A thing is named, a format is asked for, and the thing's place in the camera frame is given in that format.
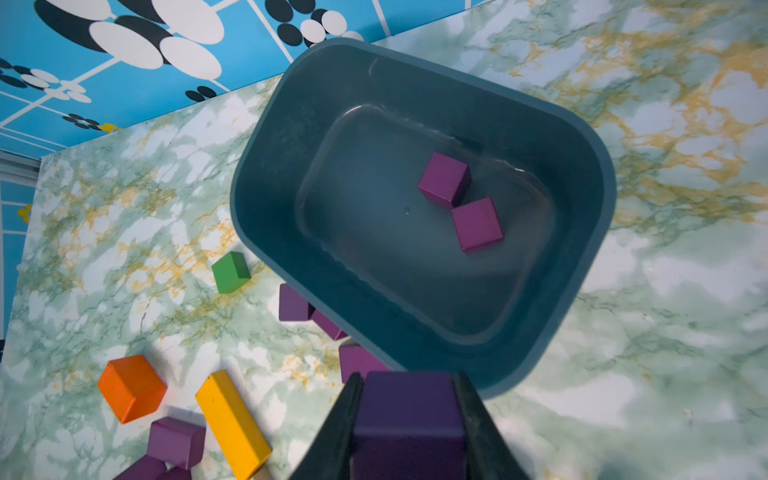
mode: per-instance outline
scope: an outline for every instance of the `yellow rectangular block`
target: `yellow rectangular block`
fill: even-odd
[[[237,480],[246,480],[266,462],[272,449],[254,422],[226,370],[209,376],[195,395]]]

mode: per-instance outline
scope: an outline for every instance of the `green marble pattern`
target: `green marble pattern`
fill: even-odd
[[[487,401],[534,478],[768,478],[768,5],[496,0],[381,44],[570,108],[619,199],[533,373]],[[194,417],[227,368],[287,478],[341,385],[337,343],[280,325],[280,279],[229,186],[279,79],[45,158],[0,370],[0,478],[112,478],[152,419]],[[212,262],[252,280],[216,293]],[[95,388],[144,353],[161,410],[118,425]],[[207,437],[195,478],[230,478]]]

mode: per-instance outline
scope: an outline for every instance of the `plastic bin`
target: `plastic bin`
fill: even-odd
[[[463,253],[417,188],[433,151],[467,163],[504,242]],[[359,41],[286,71],[235,173],[243,242],[393,369],[467,372],[483,396],[531,371],[614,211],[597,134],[570,111]]]

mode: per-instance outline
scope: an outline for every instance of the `orange cube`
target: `orange cube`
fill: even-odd
[[[157,410],[168,387],[143,355],[110,360],[98,389],[120,423],[128,423]]]

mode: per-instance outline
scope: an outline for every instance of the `purple cube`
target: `purple cube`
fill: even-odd
[[[189,470],[203,459],[205,427],[165,417],[149,430],[147,455]]]
[[[315,311],[301,293],[295,291],[291,285],[280,285],[280,310],[277,316],[281,322],[306,322]]]
[[[368,375],[353,427],[354,480],[465,480],[466,456],[448,373]]]
[[[331,322],[330,318],[323,315],[319,310],[315,310],[315,313],[312,314],[312,320],[314,320],[315,323],[323,329],[323,332],[327,333],[333,340],[341,340],[345,336],[348,336],[343,330],[336,326],[334,322]]]
[[[365,379],[371,372],[388,372],[389,367],[384,365],[371,353],[360,345],[341,345],[339,347],[339,361],[341,362],[341,381],[346,383],[354,372],[360,372]]]
[[[157,477],[157,480],[192,480],[192,473],[189,470],[175,467]]]
[[[451,210],[458,242],[465,253],[471,253],[504,240],[502,225],[498,222],[496,206],[490,197]]]
[[[114,480],[156,480],[166,470],[165,462],[145,455],[123,470]]]
[[[435,152],[419,180],[419,190],[441,207],[452,208],[462,202],[471,182],[467,164]]]

